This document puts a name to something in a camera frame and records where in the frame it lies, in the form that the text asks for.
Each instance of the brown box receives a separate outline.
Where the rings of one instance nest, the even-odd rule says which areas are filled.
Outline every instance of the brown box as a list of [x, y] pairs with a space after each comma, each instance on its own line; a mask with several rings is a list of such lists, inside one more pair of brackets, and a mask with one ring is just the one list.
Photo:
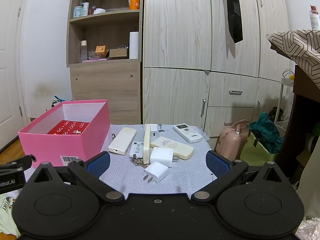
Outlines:
[[106, 49], [106, 46], [105, 46], [105, 45], [104, 45], [104, 46], [97, 46], [97, 47], [96, 47], [95, 54], [96, 54], [97, 56], [106, 56], [108, 52], [109, 52], [109, 50]]
[[126, 59], [128, 58], [128, 49], [111, 49], [109, 51], [110, 59]]

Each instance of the metal drawer handle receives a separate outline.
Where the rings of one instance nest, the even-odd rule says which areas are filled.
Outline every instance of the metal drawer handle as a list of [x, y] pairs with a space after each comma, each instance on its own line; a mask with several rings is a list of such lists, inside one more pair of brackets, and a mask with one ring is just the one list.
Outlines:
[[260, 2], [261, 2], [261, 7], [263, 7], [262, 0], [260, 0]]
[[231, 126], [234, 124], [234, 122], [224, 122], [223, 124], [224, 124], [224, 126]]
[[202, 99], [202, 111], [201, 111], [201, 117], [204, 115], [204, 107], [205, 107], [205, 99]]
[[258, 107], [257, 107], [256, 114], [259, 114], [259, 110], [260, 110], [260, 101], [258, 100]]
[[230, 95], [240, 96], [242, 93], [243, 93], [243, 91], [229, 90]]

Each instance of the green bag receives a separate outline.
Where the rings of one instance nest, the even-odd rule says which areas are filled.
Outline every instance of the green bag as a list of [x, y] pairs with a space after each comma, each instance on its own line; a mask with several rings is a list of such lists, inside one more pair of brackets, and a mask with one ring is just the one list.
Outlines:
[[240, 155], [240, 160], [245, 161], [250, 166], [263, 166], [265, 162], [274, 162], [277, 157], [278, 154], [270, 154], [259, 142], [259, 139], [256, 139], [254, 134], [249, 132]]

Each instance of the pink shoe box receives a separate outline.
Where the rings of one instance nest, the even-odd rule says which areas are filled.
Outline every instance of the pink shoe box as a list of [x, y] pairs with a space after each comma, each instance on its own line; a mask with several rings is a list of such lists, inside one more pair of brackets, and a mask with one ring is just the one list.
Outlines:
[[[90, 122], [82, 134], [47, 134], [60, 121]], [[87, 161], [100, 153], [110, 128], [107, 100], [61, 102], [18, 132], [26, 155], [36, 157], [33, 167], [41, 162], [66, 166], [75, 157]]]

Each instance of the blue gripper pad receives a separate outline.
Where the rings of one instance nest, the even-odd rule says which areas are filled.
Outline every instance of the blue gripper pad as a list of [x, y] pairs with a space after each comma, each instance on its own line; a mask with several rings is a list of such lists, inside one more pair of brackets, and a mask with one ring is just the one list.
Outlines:
[[99, 178], [110, 166], [110, 155], [108, 152], [101, 152], [85, 163], [86, 170]]
[[208, 169], [218, 177], [220, 177], [223, 173], [230, 170], [232, 167], [232, 162], [227, 160], [226, 158], [214, 153], [213, 151], [208, 151], [205, 157], [205, 163]]

